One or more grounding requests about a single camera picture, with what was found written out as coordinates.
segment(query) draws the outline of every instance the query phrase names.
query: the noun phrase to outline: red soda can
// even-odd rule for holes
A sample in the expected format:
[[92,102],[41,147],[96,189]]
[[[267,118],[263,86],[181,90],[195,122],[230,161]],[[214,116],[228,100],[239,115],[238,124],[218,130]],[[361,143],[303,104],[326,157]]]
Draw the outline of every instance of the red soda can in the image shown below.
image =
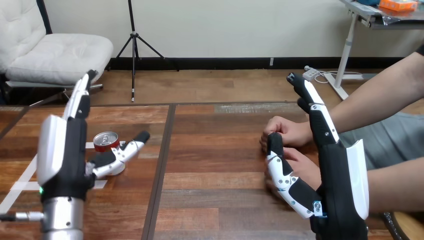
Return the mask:
[[99,133],[93,138],[93,145],[95,151],[101,153],[117,148],[120,145],[118,134],[113,131]]

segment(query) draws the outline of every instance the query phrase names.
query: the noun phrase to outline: tripod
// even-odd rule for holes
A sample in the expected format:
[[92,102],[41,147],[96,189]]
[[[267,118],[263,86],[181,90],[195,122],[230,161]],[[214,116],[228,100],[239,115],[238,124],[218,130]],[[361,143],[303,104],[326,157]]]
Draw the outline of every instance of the tripod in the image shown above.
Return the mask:
[[[131,19],[131,29],[132,33],[129,35],[128,41],[126,41],[125,45],[121,49],[121,51],[118,53],[118,56],[116,56],[116,59],[118,59],[124,49],[127,47],[127,45],[132,40],[132,91],[131,91],[131,102],[134,102],[134,87],[135,87],[135,77],[136,77],[136,60],[137,62],[141,59],[139,57],[139,50],[137,47],[137,39],[140,39],[147,47],[149,47],[153,52],[155,52],[162,60],[165,60],[169,62],[168,59],[166,59],[164,56],[162,56],[158,51],[156,51],[150,44],[148,44],[143,38],[140,37],[140,35],[136,32],[136,27],[134,26],[134,17],[133,17],[133,5],[131,4],[131,0],[128,0],[128,7],[129,7],[129,17]],[[177,72],[180,71],[178,67],[175,65],[174,62],[171,63],[173,65],[173,68],[176,69]]]

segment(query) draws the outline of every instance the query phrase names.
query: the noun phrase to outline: white wall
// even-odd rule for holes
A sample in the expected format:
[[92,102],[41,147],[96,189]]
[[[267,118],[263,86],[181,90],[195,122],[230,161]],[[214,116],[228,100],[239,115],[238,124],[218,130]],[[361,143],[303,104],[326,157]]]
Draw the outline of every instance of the white wall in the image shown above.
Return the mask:
[[[104,36],[112,41],[114,56],[131,32],[126,0],[44,2],[54,33]],[[132,0],[132,4],[136,31],[170,58],[339,57],[351,21],[338,0]],[[353,57],[404,57],[424,39],[422,30],[369,30],[361,24],[356,33]],[[141,42],[139,53],[156,57]],[[127,47],[122,56],[131,55]]]

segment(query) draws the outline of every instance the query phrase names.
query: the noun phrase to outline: power strip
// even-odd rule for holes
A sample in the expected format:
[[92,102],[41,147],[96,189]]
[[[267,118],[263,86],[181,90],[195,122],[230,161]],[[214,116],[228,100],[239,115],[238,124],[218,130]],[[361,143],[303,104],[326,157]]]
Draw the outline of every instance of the power strip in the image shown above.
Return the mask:
[[320,71],[316,70],[315,68],[309,68],[306,72],[302,74],[303,78],[311,82],[315,79],[316,76],[320,74]]

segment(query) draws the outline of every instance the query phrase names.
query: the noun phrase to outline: chair cushion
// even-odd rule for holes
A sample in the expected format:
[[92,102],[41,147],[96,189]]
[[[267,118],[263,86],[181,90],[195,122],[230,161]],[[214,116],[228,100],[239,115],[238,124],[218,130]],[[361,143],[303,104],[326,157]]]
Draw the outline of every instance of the chair cushion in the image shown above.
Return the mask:
[[45,35],[36,0],[0,0],[0,74]]
[[49,34],[28,54],[9,66],[10,81],[74,85],[88,70],[97,70],[97,80],[111,59],[114,47],[102,36]]

